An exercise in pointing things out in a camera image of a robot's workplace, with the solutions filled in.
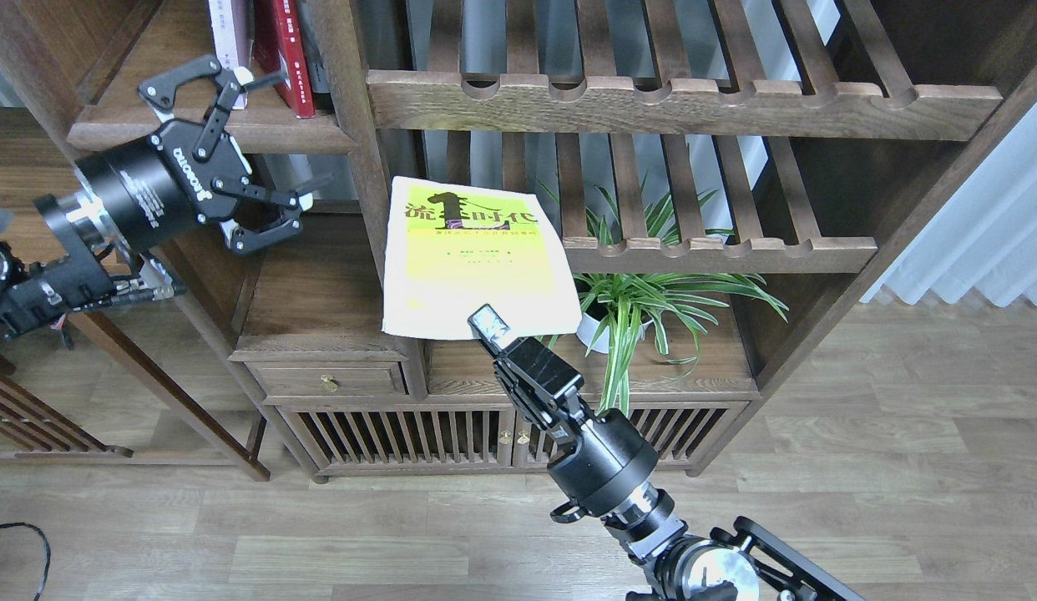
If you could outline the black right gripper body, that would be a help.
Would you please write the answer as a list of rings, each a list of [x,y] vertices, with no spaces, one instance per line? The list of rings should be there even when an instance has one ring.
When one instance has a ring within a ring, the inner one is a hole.
[[[621,513],[633,491],[648,487],[655,449],[621,411],[595,414],[580,395],[582,376],[552,383],[526,376],[497,380],[523,419],[556,446],[548,473],[568,502],[554,509],[551,518]]]

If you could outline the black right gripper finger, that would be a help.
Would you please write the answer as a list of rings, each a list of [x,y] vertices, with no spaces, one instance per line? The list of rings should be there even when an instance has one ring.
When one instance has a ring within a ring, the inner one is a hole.
[[[494,373],[525,418],[583,418],[583,377],[533,337],[521,337],[485,304],[468,317],[470,330],[493,357]]]

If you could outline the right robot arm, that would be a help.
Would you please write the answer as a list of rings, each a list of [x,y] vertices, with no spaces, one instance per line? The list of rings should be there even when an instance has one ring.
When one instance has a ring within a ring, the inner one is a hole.
[[[508,327],[489,305],[468,322],[526,422],[556,441],[548,473],[567,502],[550,517],[602,522],[650,585],[649,593],[630,591],[630,600],[756,600],[761,583],[781,600],[858,598],[749,518],[736,518],[733,533],[690,535],[671,495],[650,483],[657,452],[625,414],[615,408],[595,414],[580,395],[582,374],[537,339]]]

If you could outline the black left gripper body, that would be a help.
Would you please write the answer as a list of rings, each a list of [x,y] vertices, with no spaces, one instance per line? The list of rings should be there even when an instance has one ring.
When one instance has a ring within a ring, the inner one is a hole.
[[[156,144],[145,136],[76,161],[79,179],[102,200],[135,254],[198,227],[202,205],[223,209],[209,214],[213,222],[235,214],[235,199],[214,193],[211,183],[220,176],[243,178],[251,168],[226,132],[216,137],[211,158],[199,160],[195,149],[202,130],[171,119],[152,133]]]

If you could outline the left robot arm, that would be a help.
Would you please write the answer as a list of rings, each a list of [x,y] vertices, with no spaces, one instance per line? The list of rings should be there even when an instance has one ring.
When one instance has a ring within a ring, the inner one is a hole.
[[[291,191],[255,185],[227,130],[246,93],[288,83],[288,68],[256,77],[206,54],[145,79],[138,88],[159,118],[144,137],[76,164],[80,188],[43,195],[35,209],[65,250],[47,264],[23,263],[0,239],[0,325],[7,339],[75,313],[185,293],[152,255],[159,244],[218,225],[225,247],[248,255],[301,232],[315,179]],[[0,236],[12,214],[0,209]]]

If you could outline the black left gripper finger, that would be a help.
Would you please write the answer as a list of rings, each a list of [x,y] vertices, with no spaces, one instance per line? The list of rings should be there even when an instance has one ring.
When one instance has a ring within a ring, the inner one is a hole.
[[[334,175],[324,174],[309,179],[293,190],[277,190],[251,184],[245,178],[217,176],[214,178],[214,193],[236,198],[237,204],[256,202],[264,205],[254,216],[249,229],[236,220],[221,222],[225,246],[237,255],[248,255],[268,246],[290,239],[302,232],[301,216],[312,209],[312,193],[334,182]]]
[[[157,118],[166,122],[175,118],[175,107],[178,106],[176,93],[188,83],[193,84],[195,99],[206,98],[208,85],[213,87],[213,98],[197,125],[198,137],[193,143],[196,159],[211,159],[225,134],[225,126],[240,96],[260,88],[289,83],[289,77],[284,68],[261,77],[256,77],[246,66],[225,68],[220,58],[206,54],[145,79],[138,87],[138,94],[155,110]]]

